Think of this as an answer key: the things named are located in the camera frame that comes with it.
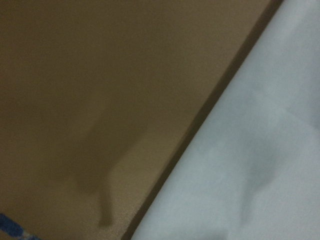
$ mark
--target blue and white object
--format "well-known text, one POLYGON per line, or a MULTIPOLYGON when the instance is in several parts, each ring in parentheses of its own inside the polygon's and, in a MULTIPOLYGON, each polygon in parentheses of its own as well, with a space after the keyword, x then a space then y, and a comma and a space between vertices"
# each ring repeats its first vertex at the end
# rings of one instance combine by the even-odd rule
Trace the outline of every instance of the blue and white object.
POLYGON ((40 238, 27 233, 19 224, 2 213, 0 213, 0 230, 18 240, 40 240, 40 238))
POLYGON ((320 239, 320 1, 285 0, 132 240, 320 239))

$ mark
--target white cloth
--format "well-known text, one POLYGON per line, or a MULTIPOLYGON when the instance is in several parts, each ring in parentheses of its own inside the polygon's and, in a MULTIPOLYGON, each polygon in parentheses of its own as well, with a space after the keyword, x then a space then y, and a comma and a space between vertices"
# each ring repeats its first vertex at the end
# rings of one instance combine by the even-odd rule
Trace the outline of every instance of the white cloth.
POLYGON ((132 240, 320 239, 320 1, 287 0, 132 240))

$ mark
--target light blue fabric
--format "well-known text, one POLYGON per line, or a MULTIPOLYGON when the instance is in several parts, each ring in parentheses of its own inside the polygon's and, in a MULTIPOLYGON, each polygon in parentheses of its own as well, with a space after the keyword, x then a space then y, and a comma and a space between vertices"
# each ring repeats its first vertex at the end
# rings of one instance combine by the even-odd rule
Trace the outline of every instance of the light blue fabric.
POLYGON ((320 1, 287 0, 132 240, 320 239, 320 1))

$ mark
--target brown surface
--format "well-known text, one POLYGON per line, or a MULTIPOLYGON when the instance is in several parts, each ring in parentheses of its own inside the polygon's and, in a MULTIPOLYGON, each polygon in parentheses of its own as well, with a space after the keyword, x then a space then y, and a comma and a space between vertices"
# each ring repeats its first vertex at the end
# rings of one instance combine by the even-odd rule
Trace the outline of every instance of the brown surface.
POLYGON ((268 2, 1 2, 0 212, 120 239, 268 2))

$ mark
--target white sheet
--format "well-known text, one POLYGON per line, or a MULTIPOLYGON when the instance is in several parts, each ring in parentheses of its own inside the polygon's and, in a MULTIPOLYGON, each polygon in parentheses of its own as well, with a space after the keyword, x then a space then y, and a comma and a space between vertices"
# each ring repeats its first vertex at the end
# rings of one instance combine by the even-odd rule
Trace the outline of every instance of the white sheet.
POLYGON ((320 1, 285 1, 132 240, 320 239, 320 1))

